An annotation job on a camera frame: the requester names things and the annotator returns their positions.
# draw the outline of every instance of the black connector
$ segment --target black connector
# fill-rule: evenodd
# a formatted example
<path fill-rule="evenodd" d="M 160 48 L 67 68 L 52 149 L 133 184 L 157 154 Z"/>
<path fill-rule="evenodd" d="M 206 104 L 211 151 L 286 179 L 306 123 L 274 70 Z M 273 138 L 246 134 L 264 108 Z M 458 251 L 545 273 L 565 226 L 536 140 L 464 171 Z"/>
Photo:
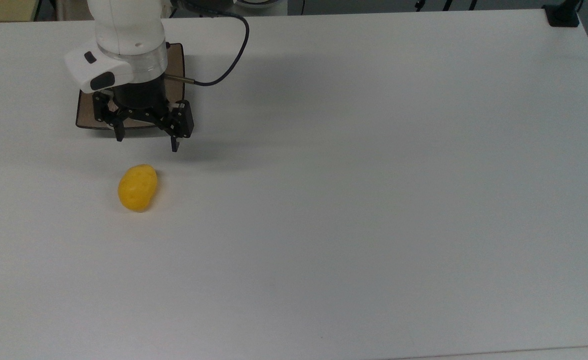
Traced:
<path fill-rule="evenodd" d="M 422 10 L 422 8 L 425 6 L 425 1 L 426 0 L 418 0 L 416 2 L 416 4 L 414 5 L 414 7 L 416 8 L 416 12 L 419 12 L 420 10 Z"/>
<path fill-rule="evenodd" d="M 543 5 L 549 25 L 555 28 L 577 28 L 580 24 L 576 6 L 580 0 L 565 0 L 560 5 Z"/>

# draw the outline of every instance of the yellow object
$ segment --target yellow object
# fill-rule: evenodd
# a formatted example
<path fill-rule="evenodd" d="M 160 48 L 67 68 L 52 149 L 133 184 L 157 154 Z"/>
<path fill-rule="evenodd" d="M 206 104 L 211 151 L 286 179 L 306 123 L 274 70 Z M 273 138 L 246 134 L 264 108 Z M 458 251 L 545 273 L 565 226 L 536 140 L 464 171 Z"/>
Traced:
<path fill-rule="evenodd" d="M 156 171 L 148 164 L 130 168 L 118 183 L 118 198 L 123 207 L 142 212 L 156 192 L 158 177 Z"/>

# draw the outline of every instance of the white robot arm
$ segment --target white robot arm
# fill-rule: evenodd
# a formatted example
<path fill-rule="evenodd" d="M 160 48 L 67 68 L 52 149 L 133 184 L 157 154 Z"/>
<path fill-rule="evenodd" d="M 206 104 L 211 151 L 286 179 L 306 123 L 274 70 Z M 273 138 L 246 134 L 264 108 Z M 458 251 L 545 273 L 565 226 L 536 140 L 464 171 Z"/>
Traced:
<path fill-rule="evenodd" d="M 249 25 L 238 14 L 221 11 L 232 0 L 172 0 L 207 16 L 229 16 L 245 25 L 245 39 L 232 66 L 211 82 L 199 82 L 165 74 L 167 44 L 161 23 L 161 2 L 167 0 L 88 0 L 95 19 L 95 37 L 65 55 L 65 64 L 81 91 L 92 93 L 96 121 L 104 122 L 122 141 L 123 121 L 133 119 L 156 125 L 172 139 L 188 138 L 194 127 L 189 102 L 170 104 L 164 81 L 175 80 L 200 86 L 218 84 L 232 71 L 247 44 Z"/>
<path fill-rule="evenodd" d="M 160 0 L 88 0 L 95 38 L 65 56 L 83 92 L 141 84 L 167 69 Z"/>

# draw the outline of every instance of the black cable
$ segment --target black cable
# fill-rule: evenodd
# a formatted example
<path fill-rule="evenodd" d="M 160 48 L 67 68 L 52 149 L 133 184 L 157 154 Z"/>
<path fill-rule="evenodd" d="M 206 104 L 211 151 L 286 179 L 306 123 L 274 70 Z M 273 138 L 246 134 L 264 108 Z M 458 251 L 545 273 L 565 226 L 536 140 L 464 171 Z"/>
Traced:
<path fill-rule="evenodd" d="M 245 46 L 247 46 L 247 41 L 250 38 L 250 25 L 247 22 L 247 20 L 245 20 L 245 18 L 243 18 L 242 16 L 240 16 L 237 13 L 230 13 L 230 12 L 226 12 L 226 11 L 207 9 L 206 7 L 198 6 L 198 5 L 195 5 L 195 4 L 188 2 L 188 1 L 185 1 L 185 3 L 189 4 L 189 6 L 191 6 L 194 10 L 196 10 L 200 13 L 207 13 L 207 14 L 212 14 L 214 16 L 226 16 L 228 18 L 235 18 L 235 19 L 242 21 L 243 24 L 245 25 L 245 39 L 243 40 L 243 45 L 241 45 L 241 49 L 238 51 L 238 55 L 236 55 L 236 58 L 232 62 L 232 65 L 229 66 L 227 71 L 225 71 L 225 73 L 223 73 L 223 75 L 221 75 L 218 79 L 216 79 L 214 81 L 207 82 L 207 83 L 194 80 L 194 85 L 198 85 L 200 87 L 206 87 L 206 86 L 210 87 L 212 85 L 216 85 L 219 82 L 222 82 L 229 75 L 229 73 L 231 73 L 232 70 L 234 70 L 234 67 L 238 63 L 238 60 L 241 59 L 241 56 L 243 55 L 243 51 L 245 51 Z"/>
<path fill-rule="evenodd" d="M 416 2 L 416 4 L 414 5 L 414 7 L 416 8 L 416 12 L 419 12 L 422 9 L 422 7 L 424 7 L 424 6 L 425 6 L 425 0 L 418 0 Z"/>

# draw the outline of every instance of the table surface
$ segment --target table surface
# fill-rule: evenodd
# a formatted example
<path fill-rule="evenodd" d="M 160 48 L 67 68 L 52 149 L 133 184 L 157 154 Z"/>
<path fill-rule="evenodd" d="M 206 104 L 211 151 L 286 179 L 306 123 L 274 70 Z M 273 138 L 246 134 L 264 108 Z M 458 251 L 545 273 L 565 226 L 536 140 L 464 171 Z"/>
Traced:
<path fill-rule="evenodd" d="M 0 0 L 0 21 L 33 21 L 39 0 Z"/>
<path fill-rule="evenodd" d="M 0 23 L 0 359 L 588 346 L 588 37 L 542 10 L 250 18 L 196 130 L 74 127 L 91 22 Z M 216 78 L 229 18 L 171 19 Z M 152 164 L 143 213 L 120 176 Z"/>

